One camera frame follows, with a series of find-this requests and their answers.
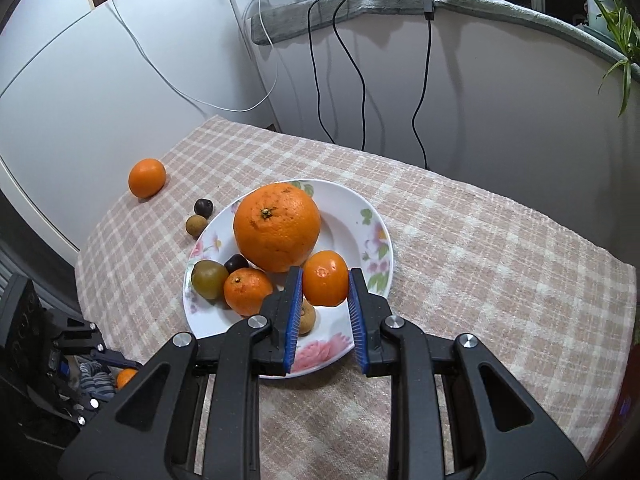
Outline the stemmed mandarin orange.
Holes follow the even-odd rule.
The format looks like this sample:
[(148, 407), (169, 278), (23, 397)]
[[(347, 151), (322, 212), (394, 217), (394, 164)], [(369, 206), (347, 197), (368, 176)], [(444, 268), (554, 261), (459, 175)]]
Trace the stemmed mandarin orange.
[(137, 370), (135, 368), (125, 368), (121, 370), (116, 376), (116, 388), (118, 390), (122, 390), (128, 382), (137, 374)]

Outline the green-brown round fruit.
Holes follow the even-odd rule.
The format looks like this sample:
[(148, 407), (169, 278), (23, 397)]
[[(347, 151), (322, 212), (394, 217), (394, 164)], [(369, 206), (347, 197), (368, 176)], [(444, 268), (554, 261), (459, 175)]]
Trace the green-brown round fruit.
[(204, 299), (216, 301), (222, 294), (229, 272), (223, 264), (213, 260), (200, 260), (191, 274), (193, 289)]

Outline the medium mandarin orange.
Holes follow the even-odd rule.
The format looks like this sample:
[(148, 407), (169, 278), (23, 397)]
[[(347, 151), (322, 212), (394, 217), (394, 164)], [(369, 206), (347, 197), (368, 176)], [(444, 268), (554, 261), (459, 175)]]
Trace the medium mandarin orange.
[(272, 293), (273, 284), (262, 270), (239, 269), (224, 281), (224, 301), (243, 318), (258, 314), (262, 302)]

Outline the tan longan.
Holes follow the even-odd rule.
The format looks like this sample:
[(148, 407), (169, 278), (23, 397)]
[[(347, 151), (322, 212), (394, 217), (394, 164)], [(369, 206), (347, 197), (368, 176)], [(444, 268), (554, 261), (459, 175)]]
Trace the tan longan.
[(201, 236), (202, 232), (206, 229), (207, 225), (208, 221), (205, 217), (201, 216), (200, 214), (192, 214), (191, 217), (186, 219), (184, 228), (190, 236), (197, 240)]
[(302, 308), (300, 309), (300, 321), (298, 328), (300, 336), (305, 336), (312, 331), (316, 318), (316, 308), (306, 298), (304, 298)]

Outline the small oval mandarin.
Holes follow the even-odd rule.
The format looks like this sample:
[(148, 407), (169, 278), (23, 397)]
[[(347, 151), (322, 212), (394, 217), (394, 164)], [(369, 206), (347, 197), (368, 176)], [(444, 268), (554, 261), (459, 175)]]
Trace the small oval mandarin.
[(348, 267), (332, 250), (313, 254), (303, 266), (303, 294), (315, 307), (337, 307), (348, 294)]

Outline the pink plaid tablecloth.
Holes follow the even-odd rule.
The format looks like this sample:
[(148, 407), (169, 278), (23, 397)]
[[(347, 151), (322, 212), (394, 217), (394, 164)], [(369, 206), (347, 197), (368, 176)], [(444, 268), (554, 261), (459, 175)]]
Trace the pink plaid tablecloth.
[(513, 200), (394, 160), (209, 119), (163, 158), (166, 188), (123, 195), (79, 254), (82, 313), (105, 342), (149, 359), (186, 329), (182, 280), (200, 197), (217, 208), (266, 183), (336, 182), (381, 214), (395, 256), (392, 309), (427, 333), (475, 334), (576, 448), (610, 420), (634, 331), (634, 268)]

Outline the dark purple fruit in plate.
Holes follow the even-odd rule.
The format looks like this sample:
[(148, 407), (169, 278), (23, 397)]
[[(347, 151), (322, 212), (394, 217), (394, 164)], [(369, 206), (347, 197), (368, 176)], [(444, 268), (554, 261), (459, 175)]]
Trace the dark purple fruit in plate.
[(229, 274), (232, 274), (237, 270), (249, 268), (250, 264), (242, 255), (235, 254), (224, 263), (224, 267)]

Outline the tan longan beside purple fruit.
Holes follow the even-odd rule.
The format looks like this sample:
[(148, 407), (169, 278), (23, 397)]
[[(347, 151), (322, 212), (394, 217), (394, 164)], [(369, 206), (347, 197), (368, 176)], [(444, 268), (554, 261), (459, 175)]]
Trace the tan longan beside purple fruit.
[(197, 240), (201, 236), (202, 232), (206, 229), (207, 225), (208, 221), (205, 217), (201, 216), (200, 214), (192, 214), (191, 217), (186, 219), (184, 228), (190, 236)]

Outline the dark purple fruit on cloth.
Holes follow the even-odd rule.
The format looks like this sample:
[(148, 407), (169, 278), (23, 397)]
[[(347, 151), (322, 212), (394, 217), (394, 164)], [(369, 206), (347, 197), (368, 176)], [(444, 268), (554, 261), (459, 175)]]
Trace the dark purple fruit on cloth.
[(214, 204), (208, 198), (199, 198), (193, 206), (194, 214), (208, 219), (214, 212)]

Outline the large orange on cloth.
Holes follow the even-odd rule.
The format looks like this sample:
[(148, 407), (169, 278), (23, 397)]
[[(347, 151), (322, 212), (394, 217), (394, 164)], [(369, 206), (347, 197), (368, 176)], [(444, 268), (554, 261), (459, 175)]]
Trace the large orange on cloth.
[(165, 166), (155, 158), (140, 160), (131, 168), (128, 176), (129, 191), (140, 200), (146, 200), (160, 192), (165, 183)]

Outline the large orange in plate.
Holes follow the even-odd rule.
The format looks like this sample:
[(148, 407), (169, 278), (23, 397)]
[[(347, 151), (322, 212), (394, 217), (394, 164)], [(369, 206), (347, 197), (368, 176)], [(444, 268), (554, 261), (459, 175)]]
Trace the large orange in plate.
[(321, 228), (314, 200), (292, 183), (279, 182), (245, 196), (235, 211), (233, 234), (240, 253), (269, 273), (285, 273), (311, 254)]

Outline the floral white plate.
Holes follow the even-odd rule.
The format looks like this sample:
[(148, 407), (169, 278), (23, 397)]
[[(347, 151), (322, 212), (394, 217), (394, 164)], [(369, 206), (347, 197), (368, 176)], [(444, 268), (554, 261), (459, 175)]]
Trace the floral white plate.
[[(343, 185), (316, 179), (293, 181), (316, 203), (321, 230), (317, 252), (333, 250), (348, 266), (359, 268), (372, 294), (386, 298), (393, 283), (395, 258), (390, 233), (382, 217), (365, 198)], [(223, 299), (208, 301), (191, 285), (195, 263), (224, 263), (236, 255), (232, 223), (241, 200), (236, 198), (213, 215), (190, 253), (183, 279), (182, 302), (190, 332), (198, 339), (228, 330), (241, 317)], [(298, 338), (291, 378), (322, 370), (354, 348), (347, 304), (318, 307), (314, 328)]]

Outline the potted spider plant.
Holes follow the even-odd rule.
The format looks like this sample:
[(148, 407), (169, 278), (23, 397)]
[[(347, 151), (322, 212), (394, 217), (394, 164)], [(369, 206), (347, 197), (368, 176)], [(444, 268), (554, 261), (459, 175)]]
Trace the potted spider plant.
[(604, 73), (599, 90), (608, 76), (620, 72), (620, 110), (617, 117), (626, 113), (634, 71), (639, 68), (639, 26), (623, 0), (586, 0), (587, 32), (596, 32), (597, 39), (607, 39), (620, 54)]

